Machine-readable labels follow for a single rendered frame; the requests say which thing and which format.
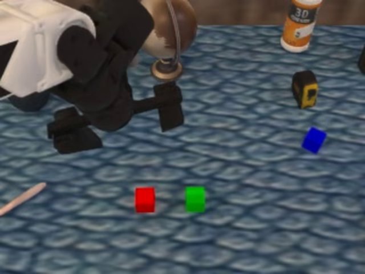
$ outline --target wooden surface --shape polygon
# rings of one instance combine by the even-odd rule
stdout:
[[[98,0],[60,0],[77,7]],[[199,25],[281,25],[290,0],[189,0]],[[365,25],[365,0],[323,0],[319,25]]]

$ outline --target blue tablecloth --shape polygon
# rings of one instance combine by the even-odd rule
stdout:
[[[55,152],[57,98],[36,114],[1,103],[0,203],[48,187],[0,217],[0,274],[364,274],[365,26],[319,26],[303,54],[280,35],[201,27],[182,58],[185,125],[163,134],[151,111],[101,133],[101,150]],[[152,62],[129,72],[137,98]],[[304,69],[320,90],[300,110]],[[301,149],[311,126],[327,132],[318,155]],[[156,187],[156,214],[134,213],[137,186]],[[186,186],[206,188],[205,213],[185,213]]]

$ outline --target bottle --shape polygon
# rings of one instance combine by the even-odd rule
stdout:
[[[323,0],[291,0],[284,24],[281,46],[292,53],[309,48],[317,14]]]

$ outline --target globe stand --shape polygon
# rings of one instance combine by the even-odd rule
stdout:
[[[183,74],[183,66],[174,59],[160,59],[151,66],[151,74],[163,82],[177,80]]]

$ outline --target red cube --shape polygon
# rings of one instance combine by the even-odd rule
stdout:
[[[137,187],[135,189],[135,210],[137,213],[155,212],[154,187]]]

